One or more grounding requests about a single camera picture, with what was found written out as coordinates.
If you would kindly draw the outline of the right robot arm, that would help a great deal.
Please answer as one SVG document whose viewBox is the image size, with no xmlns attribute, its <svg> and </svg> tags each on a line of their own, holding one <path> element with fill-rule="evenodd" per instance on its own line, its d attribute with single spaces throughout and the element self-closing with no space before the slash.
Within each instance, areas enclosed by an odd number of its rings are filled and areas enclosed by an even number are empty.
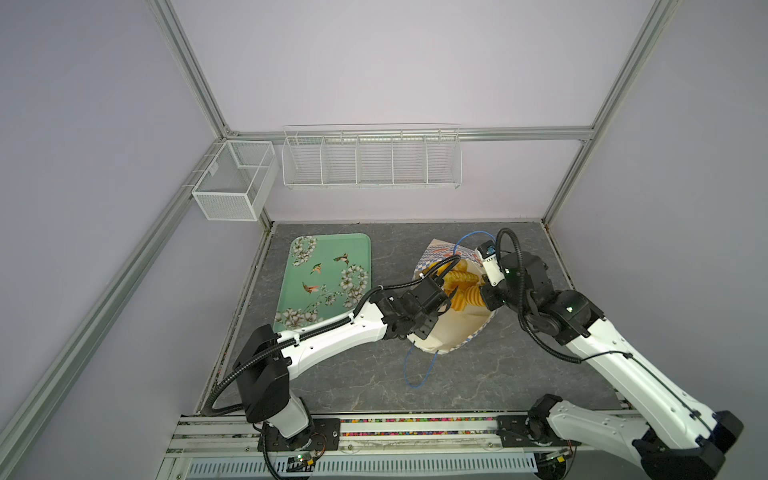
<svg viewBox="0 0 768 480">
<path fill-rule="evenodd" d="M 624 419 L 546 394 L 528 410 L 527 437 L 545 446 L 584 444 L 622 458 L 651 479 L 713 479 L 744 430 L 727 410 L 687 394 L 635 349 L 585 295 L 557 290 L 545 262 L 522 250 L 509 228 L 477 250 L 490 311 L 512 310 L 520 328 L 546 353 L 599 373 L 639 416 Z"/>
</svg>

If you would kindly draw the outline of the checkered paper bag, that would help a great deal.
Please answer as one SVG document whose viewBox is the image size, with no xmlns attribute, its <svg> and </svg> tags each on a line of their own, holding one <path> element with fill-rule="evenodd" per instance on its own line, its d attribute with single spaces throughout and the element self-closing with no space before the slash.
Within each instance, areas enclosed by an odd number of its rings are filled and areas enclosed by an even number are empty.
<svg viewBox="0 0 768 480">
<path fill-rule="evenodd" d="M 415 274 L 425 273 L 429 267 L 435 265 L 439 260 L 448 258 L 451 255 L 458 255 L 460 260 L 467 260 L 469 263 L 469 270 L 480 276 L 482 285 L 484 284 L 482 278 L 483 269 L 480 259 L 475 251 L 438 239 L 433 239 L 422 254 L 415 269 Z M 411 342 L 412 346 L 408 350 L 404 360 L 403 377 L 405 384 L 412 389 L 422 387 L 429 378 L 437 358 L 441 355 L 446 355 L 458 350 L 468 344 L 488 326 L 493 316 L 494 313 L 489 311 L 486 306 L 468 306 L 462 312 L 454 311 L 450 307 L 440 316 L 434 329 L 425 340 L 419 339 L 415 335 L 409 335 L 408 340 Z M 409 379 L 408 363 L 412 356 L 412 352 L 416 349 L 431 354 L 432 359 L 420 382 L 412 383 Z"/>
</svg>

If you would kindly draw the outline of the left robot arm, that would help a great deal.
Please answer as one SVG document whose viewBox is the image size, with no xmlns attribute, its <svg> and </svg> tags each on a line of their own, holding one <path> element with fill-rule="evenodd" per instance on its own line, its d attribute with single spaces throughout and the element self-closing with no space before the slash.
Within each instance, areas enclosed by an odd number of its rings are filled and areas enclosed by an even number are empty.
<svg viewBox="0 0 768 480">
<path fill-rule="evenodd" d="M 291 391 L 291 381 L 360 345 L 426 338 L 456 295 L 447 294 L 443 285 L 460 261 L 452 255 L 414 280 L 377 286 L 351 311 L 312 327 L 279 333 L 269 325 L 256 329 L 232 371 L 212 387 L 200 414 L 218 417 L 241 410 L 249 423 L 277 432 L 288 449 L 309 445 L 318 429 L 304 401 Z"/>
</svg>

